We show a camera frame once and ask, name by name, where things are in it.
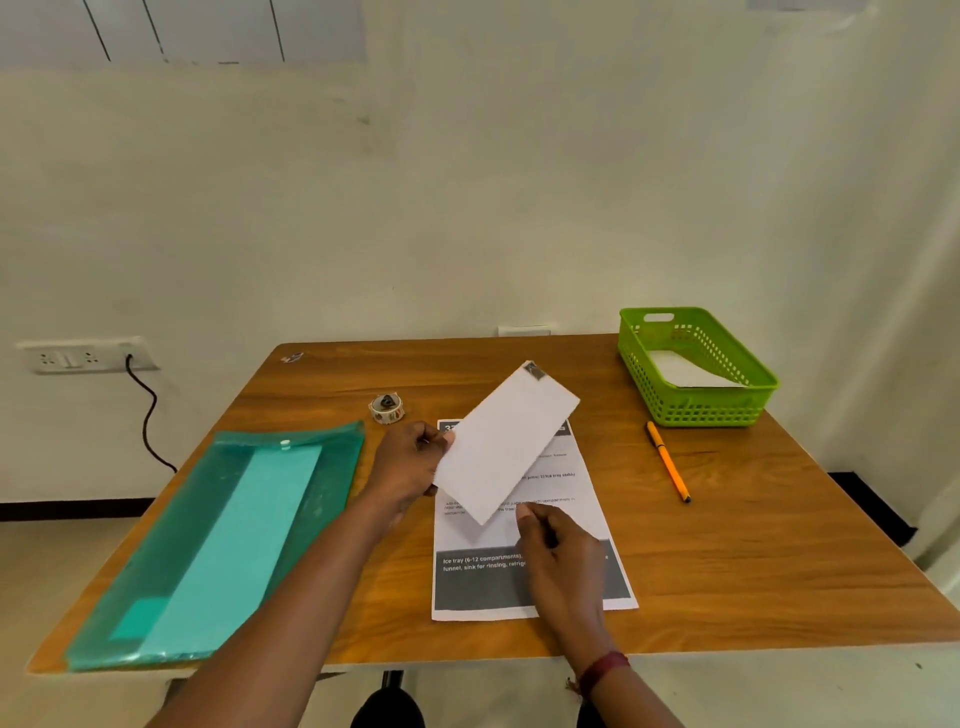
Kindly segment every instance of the green plastic basket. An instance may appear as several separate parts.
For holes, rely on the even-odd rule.
[[[667,427],[752,425],[777,378],[703,308],[623,308],[617,348],[654,422]],[[742,387],[675,387],[647,352],[669,349]]]

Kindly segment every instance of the black baseboard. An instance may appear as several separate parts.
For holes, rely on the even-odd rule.
[[[0,521],[73,521],[76,519],[137,518],[150,507],[151,497],[101,500],[33,500],[0,503]]]
[[[827,473],[897,546],[906,546],[917,529],[897,515],[856,473]]]

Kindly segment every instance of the teal plastic folder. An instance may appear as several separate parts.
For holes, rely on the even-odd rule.
[[[67,649],[70,670],[208,657],[343,511],[361,422],[218,432]]]

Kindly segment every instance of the black pants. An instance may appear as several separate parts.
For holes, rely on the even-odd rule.
[[[423,714],[403,688],[382,688],[367,698],[350,728],[425,728]],[[577,728],[605,728],[603,719],[590,703],[580,706]]]

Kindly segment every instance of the wooden table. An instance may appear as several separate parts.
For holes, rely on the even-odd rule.
[[[297,362],[280,358],[305,352]],[[640,608],[610,612],[627,653],[960,640],[960,613],[764,414],[745,429],[664,429],[693,502],[680,503],[643,425],[647,410],[615,334],[277,347],[214,430],[318,429],[367,419],[353,493],[386,431],[367,404],[397,391],[410,419],[466,415],[525,359],[581,398],[570,418]],[[63,654],[167,506],[208,434],[30,662]],[[538,619],[430,620],[433,503],[422,498],[376,549],[330,667],[557,654]]]

